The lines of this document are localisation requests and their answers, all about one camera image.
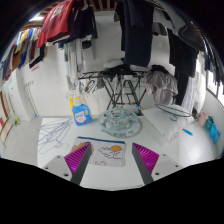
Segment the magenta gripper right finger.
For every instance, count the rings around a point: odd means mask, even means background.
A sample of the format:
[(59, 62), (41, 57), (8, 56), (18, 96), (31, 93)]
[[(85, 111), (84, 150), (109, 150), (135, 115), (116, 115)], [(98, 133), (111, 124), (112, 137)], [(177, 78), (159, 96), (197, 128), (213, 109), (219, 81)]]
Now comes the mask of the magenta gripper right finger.
[(159, 159), (159, 155), (154, 151), (137, 143), (132, 144), (132, 154), (140, 171), (144, 184), (148, 185), (152, 183), (152, 171)]

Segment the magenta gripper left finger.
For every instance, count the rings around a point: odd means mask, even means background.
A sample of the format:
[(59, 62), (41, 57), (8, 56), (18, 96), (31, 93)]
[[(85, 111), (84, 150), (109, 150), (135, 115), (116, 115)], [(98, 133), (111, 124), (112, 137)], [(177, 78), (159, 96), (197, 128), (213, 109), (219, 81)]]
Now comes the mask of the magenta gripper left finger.
[(72, 173), (71, 182), (79, 185), (83, 178), (89, 158), (91, 156), (91, 144), (87, 142), (84, 146), (69, 153), (64, 157), (68, 168)]

